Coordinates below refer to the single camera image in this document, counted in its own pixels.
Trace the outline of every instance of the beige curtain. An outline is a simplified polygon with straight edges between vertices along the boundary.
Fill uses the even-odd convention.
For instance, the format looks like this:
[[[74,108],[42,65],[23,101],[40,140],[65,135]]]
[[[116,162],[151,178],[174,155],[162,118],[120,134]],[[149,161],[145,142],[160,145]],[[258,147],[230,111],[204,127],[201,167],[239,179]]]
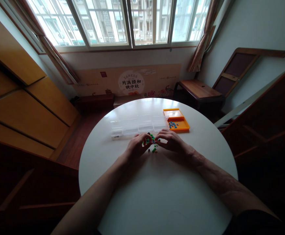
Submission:
[[[195,53],[188,66],[188,72],[199,72],[202,62],[202,57],[207,46],[209,33],[211,32],[217,11],[219,10],[219,5],[222,4],[221,0],[211,0],[209,11],[204,25],[203,35],[200,39],[198,46],[196,47]]]
[[[18,14],[27,24],[27,26],[37,36],[41,43],[44,51],[49,56],[54,66],[57,68],[59,73],[62,75],[64,81],[68,85],[77,84],[80,79],[77,77],[75,72],[70,68],[66,61],[62,58],[60,53],[55,49],[50,40],[47,38],[41,25],[35,14],[32,12],[28,2],[26,0],[9,0],[12,6],[17,10]]]

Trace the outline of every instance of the window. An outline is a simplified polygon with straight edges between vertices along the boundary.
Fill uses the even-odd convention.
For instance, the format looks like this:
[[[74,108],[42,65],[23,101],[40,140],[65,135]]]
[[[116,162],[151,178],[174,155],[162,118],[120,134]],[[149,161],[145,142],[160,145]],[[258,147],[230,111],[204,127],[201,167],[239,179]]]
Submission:
[[[141,21],[140,30],[134,31],[135,46],[168,43],[169,28],[166,27],[165,18],[171,17],[172,0],[167,1],[166,5],[165,1],[138,0],[139,4],[131,2],[133,28],[137,29],[138,19]],[[157,30],[151,30],[150,21],[156,22]]]
[[[73,52],[197,45],[211,0],[27,1],[58,51]],[[0,2],[42,51],[9,0]]]
[[[210,0],[177,0],[172,41],[196,41],[202,35]]]

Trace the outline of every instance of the orange plastic tray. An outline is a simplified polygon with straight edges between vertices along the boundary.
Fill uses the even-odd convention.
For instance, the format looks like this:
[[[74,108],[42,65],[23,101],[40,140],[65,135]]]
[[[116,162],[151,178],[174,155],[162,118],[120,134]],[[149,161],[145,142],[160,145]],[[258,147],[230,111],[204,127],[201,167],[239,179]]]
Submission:
[[[175,111],[174,116],[172,117],[172,116],[168,115],[168,111]],[[164,115],[169,116],[168,121],[167,121],[168,125],[172,121],[177,126],[177,128],[175,128],[175,126],[173,125],[172,128],[170,128],[171,131],[184,131],[184,130],[190,129],[190,126],[189,126],[186,118],[184,117],[184,115],[182,114],[182,112],[179,109],[163,109],[163,112],[164,112]]]

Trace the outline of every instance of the orange box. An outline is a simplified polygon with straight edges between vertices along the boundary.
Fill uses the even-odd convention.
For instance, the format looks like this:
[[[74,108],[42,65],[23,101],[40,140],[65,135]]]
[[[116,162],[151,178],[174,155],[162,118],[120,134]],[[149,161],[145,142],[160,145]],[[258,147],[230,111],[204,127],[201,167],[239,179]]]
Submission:
[[[176,124],[177,128],[175,128],[174,125],[170,128],[172,131],[184,131],[184,130],[189,130],[190,126],[185,119],[184,115],[182,112],[178,109],[163,109],[163,113],[165,116],[168,116],[168,125],[170,125],[170,122],[173,122]]]

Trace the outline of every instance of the table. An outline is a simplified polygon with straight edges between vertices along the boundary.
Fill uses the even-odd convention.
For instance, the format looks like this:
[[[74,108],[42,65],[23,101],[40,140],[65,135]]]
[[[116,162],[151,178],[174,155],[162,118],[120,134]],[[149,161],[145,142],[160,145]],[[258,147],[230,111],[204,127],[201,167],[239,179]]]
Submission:
[[[104,116],[90,133],[79,163],[79,187],[87,189],[126,149],[132,135],[110,137],[110,121],[134,115],[162,115],[164,108],[180,108],[190,130],[179,134],[206,158],[238,179],[233,154],[220,131],[195,109],[168,99],[146,98],[123,104]],[[111,234],[222,234],[231,213],[201,176],[165,156],[158,147],[146,152],[129,169],[99,226]]]

